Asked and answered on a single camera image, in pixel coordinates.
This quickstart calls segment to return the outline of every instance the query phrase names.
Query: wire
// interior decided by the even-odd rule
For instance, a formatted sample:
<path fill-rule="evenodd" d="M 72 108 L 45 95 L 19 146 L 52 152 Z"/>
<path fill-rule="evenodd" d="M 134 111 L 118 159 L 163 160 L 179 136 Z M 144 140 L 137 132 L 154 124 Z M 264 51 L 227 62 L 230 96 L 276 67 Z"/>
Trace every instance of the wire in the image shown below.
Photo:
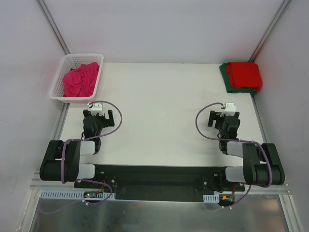
<path fill-rule="evenodd" d="M 232 205 L 236 205 L 236 204 L 238 204 L 242 199 L 244 199 L 247 195 L 248 195 L 248 193 L 250 192 L 250 190 L 251 190 L 251 185 L 249 185 L 249 188 L 248 188 L 248 190 L 246 191 L 246 193 L 238 200 L 238 201 L 236 201 L 234 204 L 232 204 Z"/>
<path fill-rule="evenodd" d="M 99 193 L 102 193 L 103 190 L 104 190 L 104 185 L 102 185 L 102 187 L 96 192 L 96 195 L 98 195 Z"/>
<path fill-rule="evenodd" d="M 111 187 L 110 185 L 108 185 L 108 184 L 106 184 L 106 183 L 103 183 L 103 182 L 94 181 L 94 180 L 82 179 L 82 181 L 104 185 L 104 186 L 108 187 L 108 188 L 110 189 L 110 191 L 111 191 L 111 193 L 110 193 L 106 198 L 104 198 L 103 200 L 100 200 L 99 202 L 96 202 L 96 203 L 90 203 L 90 202 L 88 202 L 89 205 L 102 204 L 103 202 L 105 202 L 107 199 L 109 199 L 109 198 L 112 196 L 112 187 Z M 44 211 L 42 210 L 42 208 L 41 208 L 41 203 L 42 203 L 42 201 L 39 201 L 38 211 L 39 211 L 41 214 L 44 214 L 44 215 L 51 215 L 51 214 L 58 213 L 58 212 L 60 212 L 60 211 L 62 211 L 62 210 L 64 210 L 64 209 L 70 207 L 71 205 L 78 203 L 78 202 L 82 202 L 82 201 L 80 201 L 80 200 L 73 201 L 73 202 L 71 202 L 70 204 L 67 204 L 67 205 L 65 205 L 64 207 L 62 207 L 62 208 L 60 208 L 60 209 L 57 209 L 57 210 L 55 210 L 55 211 L 44 212 Z"/>
<path fill-rule="evenodd" d="M 231 194 L 231 195 L 228 195 L 228 196 L 226 196 L 226 197 L 233 196 L 233 198 L 234 198 L 234 193 L 235 193 L 235 191 L 236 191 L 235 186 L 233 186 L 233 192 L 232 192 L 232 194 Z"/>
<path fill-rule="evenodd" d="M 90 137 L 90 138 L 86 138 L 84 139 L 84 141 L 87 141 L 87 140 L 92 140 L 92 139 L 96 139 L 96 138 L 100 138 L 100 137 L 104 137 L 104 136 L 107 136 L 107 135 L 110 135 L 110 134 L 113 134 L 114 132 L 116 132 L 121 124 L 122 124 L 122 113 L 120 112 L 120 110 L 118 109 L 117 106 L 115 106 L 113 103 L 110 103 L 109 101 L 92 101 L 89 103 L 89 105 L 91 104 L 94 104 L 94 103 L 97 103 L 97 102 L 101 102 L 101 103 L 106 103 L 106 104 L 109 104 L 111 106 L 113 106 L 119 113 L 120 115 L 120 123 L 118 125 L 117 128 L 115 128 L 113 131 L 111 132 L 108 132 L 106 134 L 102 134 L 102 135 L 97 135 L 97 136 L 93 136 L 93 137 Z M 62 184 L 65 184 L 66 182 L 64 181 L 64 157 L 65 157 L 65 153 L 66 153 L 66 147 L 67 147 L 67 144 L 70 143 L 70 141 L 82 141 L 82 139 L 68 139 L 64 142 L 63 144 L 63 148 L 62 148 L 62 155 L 61 155 L 61 171 L 60 171 L 60 175 L 61 175 L 61 183 Z"/>
<path fill-rule="evenodd" d="M 207 187 L 209 187 L 213 191 L 223 193 L 223 190 L 219 190 L 219 189 L 215 188 L 213 185 L 210 185 L 209 183 L 207 183 Z"/>
<path fill-rule="evenodd" d="M 235 200 L 235 191 L 236 191 L 236 188 L 235 186 L 233 186 L 233 199 Z"/>
<path fill-rule="evenodd" d="M 268 184 L 265 186 L 265 188 L 268 188 L 269 186 L 271 186 L 271 184 L 272 184 L 272 171 L 271 171 L 270 163 L 269 163 L 269 160 L 268 160 L 268 158 L 267 158 L 267 155 L 266 155 L 264 149 L 262 148 L 262 146 L 261 146 L 258 142 L 255 142 L 255 141 L 253 141 L 253 140 L 252 140 L 252 141 L 248 141 L 248 140 L 240 140 L 240 139 L 211 138 L 211 137 L 208 137 L 208 136 L 204 135 L 204 134 L 200 131 L 200 129 L 198 128 L 198 125 L 197 125 L 198 116 L 200 115 L 200 113 L 201 113 L 203 110 L 205 110 L 205 109 L 207 109 L 208 107 L 213 106 L 213 105 L 221 105 L 221 106 L 224 106 L 221 102 L 215 102 L 215 103 L 212 103 L 212 104 L 209 104 L 209 105 L 205 106 L 203 109 L 201 109 L 201 110 L 198 112 L 198 114 L 197 114 L 197 116 L 196 116 L 196 118 L 195 118 L 195 126 L 196 126 L 196 128 L 197 128 L 198 133 L 199 133 L 200 135 L 202 135 L 204 138 L 210 139 L 210 140 L 217 140 L 217 141 L 232 141 L 232 142 L 242 142 L 242 143 L 253 143 L 253 144 L 257 145 L 257 146 L 260 148 L 260 150 L 262 151 L 263 157 L 264 157 L 264 159 L 265 159 L 265 161 L 266 161 L 267 168 L 268 168 L 269 181 L 268 181 Z"/>

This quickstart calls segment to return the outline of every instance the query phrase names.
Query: white connector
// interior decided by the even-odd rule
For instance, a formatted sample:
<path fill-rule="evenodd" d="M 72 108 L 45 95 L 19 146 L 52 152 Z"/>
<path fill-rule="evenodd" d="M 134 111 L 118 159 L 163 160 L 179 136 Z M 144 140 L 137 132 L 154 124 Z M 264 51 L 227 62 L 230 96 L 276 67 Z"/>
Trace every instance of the white connector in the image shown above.
<path fill-rule="evenodd" d="M 236 112 L 236 106 L 232 102 L 226 102 L 222 107 L 223 112 L 220 114 L 220 117 L 225 116 L 234 116 Z"/>
<path fill-rule="evenodd" d="M 102 103 L 94 103 L 94 104 L 91 104 L 91 105 L 88 105 L 89 108 L 90 108 L 90 113 L 91 115 L 95 116 L 98 115 L 99 116 L 102 116 L 104 113 L 103 113 L 103 106 L 102 106 Z"/>

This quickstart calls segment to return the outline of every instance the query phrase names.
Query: white table surface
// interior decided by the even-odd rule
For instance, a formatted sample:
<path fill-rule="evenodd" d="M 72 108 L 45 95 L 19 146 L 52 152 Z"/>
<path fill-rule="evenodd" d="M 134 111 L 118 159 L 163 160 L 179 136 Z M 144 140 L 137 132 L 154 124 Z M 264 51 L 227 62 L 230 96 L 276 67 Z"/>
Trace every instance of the white table surface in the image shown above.
<path fill-rule="evenodd" d="M 242 159 L 221 153 L 217 141 L 199 135 L 195 117 L 213 102 L 234 102 L 240 111 L 238 138 L 262 142 L 252 99 L 247 93 L 225 90 L 218 64 L 104 63 L 96 100 L 115 104 L 123 114 L 121 128 L 101 138 L 98 154 L 81 163 L 152 166 L 241 166 Z M 86 104 L 70 104 L 61 140 L 80 138 Z M 104 104 L 104 109 L 113 107 Z M 209 111 L 199 116 L 201 131 L 208 128 Z M 116 126 L 120 117 L 113 109 Z M 107 133 L 114 128 L 105 128 Z"/>

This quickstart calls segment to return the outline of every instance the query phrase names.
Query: red towel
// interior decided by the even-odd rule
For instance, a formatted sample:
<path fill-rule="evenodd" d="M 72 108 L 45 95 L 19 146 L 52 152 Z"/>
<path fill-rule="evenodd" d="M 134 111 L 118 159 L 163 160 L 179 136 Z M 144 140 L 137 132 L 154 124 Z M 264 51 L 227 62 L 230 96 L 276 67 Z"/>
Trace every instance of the red towel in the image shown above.
<path fill-rule="evenodd" d="M 251 62 L 228 62 L 226 73 L 233 88 L 253 88 L 256 92 L 262 87 L 262 79 L 257 64 Z"/>
<path fill-rule="evenodd" d="M 64 97 L 90 97 L 95 89 L 99 65 L 96 62 L 82 64 L 63 77 Z"/>

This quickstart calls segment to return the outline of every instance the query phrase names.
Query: white wall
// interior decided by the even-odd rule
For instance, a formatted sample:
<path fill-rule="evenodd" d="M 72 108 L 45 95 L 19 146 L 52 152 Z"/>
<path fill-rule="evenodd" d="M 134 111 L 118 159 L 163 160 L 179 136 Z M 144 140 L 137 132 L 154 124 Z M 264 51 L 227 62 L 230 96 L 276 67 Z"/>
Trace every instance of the white wall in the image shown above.
<path fill-rule="evenodd" d="M 267 141 L 276 144 L 304 228 L 309 227 L 309 1 L 292 1 L 256 63 Z"/>
<path fill-rule="evenodd" d="M 248 61 L 282 0 L 46 0 L 71 53 L 105 62 Z"/>
<path fill-rule="evenodd" d="M 1 3 L 0 51 L 0 232 L 11 232 L 62 109 L 47 93 L 64 54 L 34 0 Z"/>

